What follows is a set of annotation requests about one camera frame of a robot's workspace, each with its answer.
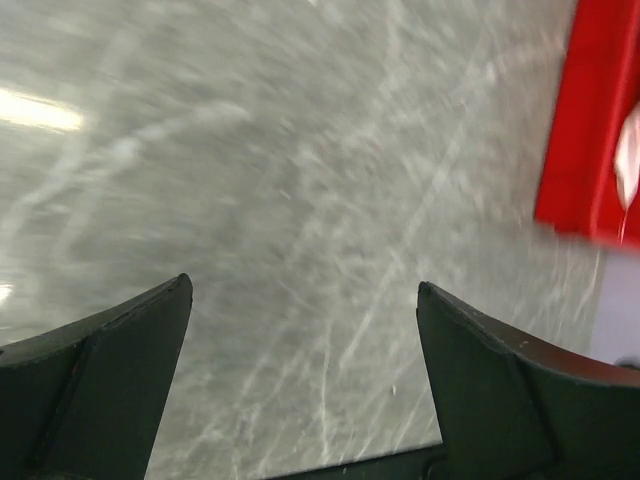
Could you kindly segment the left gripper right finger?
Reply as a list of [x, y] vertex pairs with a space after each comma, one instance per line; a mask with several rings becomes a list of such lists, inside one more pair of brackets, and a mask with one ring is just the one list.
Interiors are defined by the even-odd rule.
[[431, 479], [635, 479], [639, 373], [421, 283], [417, 324], [445, 450]]

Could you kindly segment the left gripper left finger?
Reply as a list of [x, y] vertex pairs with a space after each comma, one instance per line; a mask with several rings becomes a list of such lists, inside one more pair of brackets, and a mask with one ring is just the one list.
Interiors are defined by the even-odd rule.
[[181, 274], [1, 348], [4, 479], [142, 479], [193, 302]]

